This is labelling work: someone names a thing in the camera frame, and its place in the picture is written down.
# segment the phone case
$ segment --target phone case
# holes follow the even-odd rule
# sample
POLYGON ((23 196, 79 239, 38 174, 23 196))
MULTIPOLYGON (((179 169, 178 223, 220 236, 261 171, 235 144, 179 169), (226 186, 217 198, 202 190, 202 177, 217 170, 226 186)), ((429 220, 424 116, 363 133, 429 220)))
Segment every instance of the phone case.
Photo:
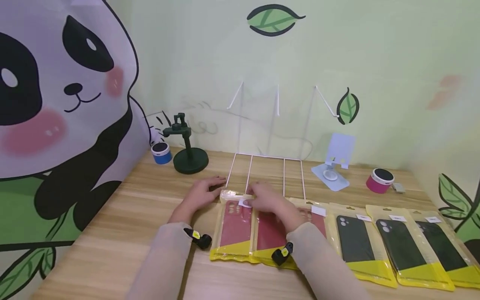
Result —
POLYGON ((325 217, 317 214, 313 214, 310 209, 299 208, 300 214, 305 221, 313 223, 318 230, 326 237, 325 217))
POLYGON ((336 223, 342 257, 346 263, 375 260, 364 221, 350 216, 337 216, 336 223))
POLYGON ((228 201, 223 216, 220 247, 250 240, 252 209, 240 206, 238 201, 228 201))
POLYGON ((416 221, 416 223, 427 238, 433 251, 435 251, 445 271, 448 272, 468 266, 440 226, 429 222, 416 221))
POLYGON ((427 264, 403 222, 378 219, 376 224, 396 270, 427 264))
POLYGON ((283 247, 287 233, 275 214, 260 212, 258 215, 257 251, 283 247))

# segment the person's right hand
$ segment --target person's right hand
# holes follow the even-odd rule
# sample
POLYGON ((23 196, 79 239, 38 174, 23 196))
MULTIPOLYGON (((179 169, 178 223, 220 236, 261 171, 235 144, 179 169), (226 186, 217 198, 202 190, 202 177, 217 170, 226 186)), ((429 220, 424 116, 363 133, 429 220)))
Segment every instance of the person's right hand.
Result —
POLYGON ((268 182, 257 181, 250 184, 247 188, 247 194, 255 195, 256 198, 247 200, 246 204, 261 212, 276 213, 280 206, 289 203, 268 182))
POLYGON ((256 196, 255 199, 247 200, 247 205, 262 212, 274 213, 282 221, 287 233, 294 231, 305 223, 305 219, 295 205, 275 191, 269 183, 256 182, 250 184, 247 188, 247 194, 256 196))

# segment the person's left hand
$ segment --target person's left hand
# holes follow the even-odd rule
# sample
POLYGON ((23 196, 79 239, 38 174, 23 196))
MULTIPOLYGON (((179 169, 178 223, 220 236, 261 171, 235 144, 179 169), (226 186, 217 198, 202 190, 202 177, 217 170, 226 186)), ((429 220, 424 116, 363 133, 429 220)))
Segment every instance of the person's left hand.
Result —
POLYGON ((183 198, 180 205, 175 208, 168 222, 190 223, 193 214, 197 210, 209 205, 220 195, 222 189, 225 188, 223 185, 226 182, 227 179, 220 176, 197 180, 192 185, 185 198, 183 198))
POLYGON ((195 211, 207 206, 220 195, 222 189, 225 188, 225 182, 227 182, 227 179, 220 176, 195 181, 185 198, 183 198, 182 204, 194 208, 195 211), (220 187, 210 191, 211 187, 219 185, 220 187))

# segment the green phone stand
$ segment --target green phone stand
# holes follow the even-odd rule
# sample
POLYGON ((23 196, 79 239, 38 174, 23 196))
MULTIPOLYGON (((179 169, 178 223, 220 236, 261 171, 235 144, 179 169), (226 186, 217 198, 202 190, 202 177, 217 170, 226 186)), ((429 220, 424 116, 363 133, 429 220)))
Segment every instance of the green phone stand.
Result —
POLYGON ((173 158, 173 166, 178 173, 195 174, 205 169, 208 166, 207 152, 200 148, 192 148, 190 145, 190 136, 192 129, 188 127, 185 122, 185 114, 179 112, 178 115, 173 116, 175 123, 172 127, 165 128, 163 135, 169 137, 173 134, 181 134, 185 141, 185 149, 178 152, 173 158))

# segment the white metal display stand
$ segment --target white metal display stand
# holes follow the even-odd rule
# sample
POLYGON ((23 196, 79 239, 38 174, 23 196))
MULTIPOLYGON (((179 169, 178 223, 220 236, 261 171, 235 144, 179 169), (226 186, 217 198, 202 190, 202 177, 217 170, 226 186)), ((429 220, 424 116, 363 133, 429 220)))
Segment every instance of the white metal display stand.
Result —
MULTIPOLYGON (((239 94, 240 94, 240 112, 239 112, 239 128, 238 128, 238 137, 237 137, 237 152, 235 153, 235 155, 233 156, 233 160, 232 160, 232 165, 230 166, 230 172, 228 173, 228 177, 227 177, 227 183, 226 183, 226 186, 228 186, 228 182, 230 181, 230 176, 232 174, 232 170, 233 170, 233 165, 235 164, 235 159, 237 158, 237 155, 245 155, 245 156, 250 156, 250 165, 248 167, 248 175, 247 175, 247 183, 246 183, 246 186, 245 186, 245 192, 247 192, 247 188, 248 188, 248 183, 250 181, 250 171, 252 170, 252 161, 253 161, 253 157, 264 157, 264 158, 273 158, 273 159, 283 159, 283 196, 285 197, 285 161, 287 160, 293 160, 293 161, 298 161, 300 162, 300 171, 301 171, 301 183, 302 183, 302 189, 303 189, 303 199, 306 200, 306 195, 305 195, 305 178, 303 176, 303 161, 301 159, 301 153, 303 151, 303 143, 301 144, 301 149, 300 149, 300 154, 299 154, 299 158, 288 158, 288 157, 277 157, 277 156, 269 156, 269 155, 258 155, 258 154, 249 154, 249 153, 241 153, 240 152, 240 130, 241 130, 241 120, 242 120, 242 108, 243 108, 243 96, 244 96, 244 86, 245 86, 245 82, 241 82, 237 92, 235 93, 235 96, 233 97, 232 101, 230 102, 230 105, 227 107, 227 109, 231 109, 232 106, 233 106, 233 103, 235 102, 235 100, 239 97, 239 94)), ((324 96, 322 95, 322 93, 320 92, 320 90, 318 89, 317 86, 315 86, 313 88, 313 94, 312 94, 312 98, 310 100, 310 105, 309 105, 309 112, 308 112, 308 117, 307 117, 307 121, 305 123, 305 128, 303 130, 303 139, 302 140, 305 140, 305 137, 307 135, 307 127, 308 127, 308 124, 309 124, 309 121, 310 121, 310 115, 312 113, 312 104, 313 104, 313 99, 314 99, 314 96, 315 96, 315 93, 318 93, 320 95, 320 97, 322 98, 322 100, 324 101, 325 105, 327 106, 328 110, 330 111, 330 113, 332 114, 333 117, 335 118, 338 118, 339 116, 336 115, 332 109, 330 108, 330 106, 328 105, 327 101, 325 100, 324 96)), ((269 134, 269 137, 268 137, 268 147, 267 147, 267 153, 270 152, 270 143, 271 143, 271 137, 272 137, 272 133, 273 133, 273 121, 274 121, 274 118, 275 118, 275 114, 277 116, 280 116, 280 86, 277 85, 277 90, 276 90, 276 97, 275 97, 275 106, 274 106, 274 112, 273 112, 273 117, 272 117, 272 122, 271 122, 271 126, 270 126, 270 134, 269 134)))

